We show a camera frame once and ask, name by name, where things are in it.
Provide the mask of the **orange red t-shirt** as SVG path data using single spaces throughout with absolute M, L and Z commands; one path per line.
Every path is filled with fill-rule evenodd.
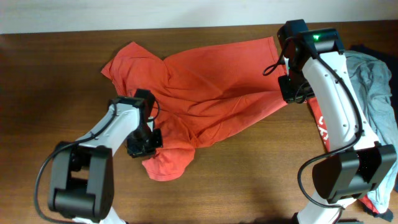
M 285 105 L 277 79 L 263 70 L 278 59 L 272 37 L 212 45 L 158 58 L 133 42 L 102 69 L 119 95 L 138 89 L 157 100 L 152 115 L 163 146 L 144 160 L 150 179 L 179 178 L 198 148 L 231 137 Z

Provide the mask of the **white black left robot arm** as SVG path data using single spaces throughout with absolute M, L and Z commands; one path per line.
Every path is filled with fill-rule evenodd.
M 113 208 L 113 156 L 127 144 L 133 158 L 152 156 L 163 146 L 151 111 L 149 90 L 109 102 L 105 116 L 74 142 L 60 142 L 50 156 L 52 171 L 47 205 L 64 223 L 123 223 Z

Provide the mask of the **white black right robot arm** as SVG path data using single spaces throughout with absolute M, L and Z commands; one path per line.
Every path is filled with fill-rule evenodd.
M 310 30 L 305 21 L 287 21 L 277 33 L 280 63 L 287 74 L 278 79 L 285 102 L 318 101 L 330 150 L 307 164 L 315 187 L 294 223 L 339 223 L 344 209 L 376 190 L 397 154 L 381 144 L 371 129 L 349 80 L 343 43 L 335 29 Z

